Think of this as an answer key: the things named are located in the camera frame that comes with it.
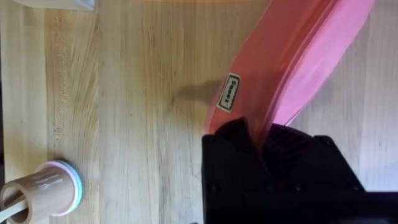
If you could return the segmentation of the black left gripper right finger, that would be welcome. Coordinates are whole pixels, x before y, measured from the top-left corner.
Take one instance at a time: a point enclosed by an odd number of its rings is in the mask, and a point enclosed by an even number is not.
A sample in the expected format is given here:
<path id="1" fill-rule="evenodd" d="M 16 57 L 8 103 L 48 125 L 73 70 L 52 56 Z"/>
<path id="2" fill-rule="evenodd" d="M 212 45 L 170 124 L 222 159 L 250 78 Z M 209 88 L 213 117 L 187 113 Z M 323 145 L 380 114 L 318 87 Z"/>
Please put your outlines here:
<path id="1" fill-rule="evenodd" d="M 269 172 L 295 192 L 359 191 L 364 187 L 329 136 L 273 124 L 262 156 Z"/>

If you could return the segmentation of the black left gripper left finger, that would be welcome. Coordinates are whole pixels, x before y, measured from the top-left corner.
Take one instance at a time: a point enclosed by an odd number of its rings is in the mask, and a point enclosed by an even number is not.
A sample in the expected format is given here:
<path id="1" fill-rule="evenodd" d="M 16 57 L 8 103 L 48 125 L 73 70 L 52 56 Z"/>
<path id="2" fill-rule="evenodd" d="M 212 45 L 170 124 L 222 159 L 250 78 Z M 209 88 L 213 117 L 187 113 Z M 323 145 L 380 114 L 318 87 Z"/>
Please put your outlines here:
<path id="1" fill-rule="evenodd" d="M 265 223 L 268 173 L 244 118 L 202 137 L 205 223 Z"/>

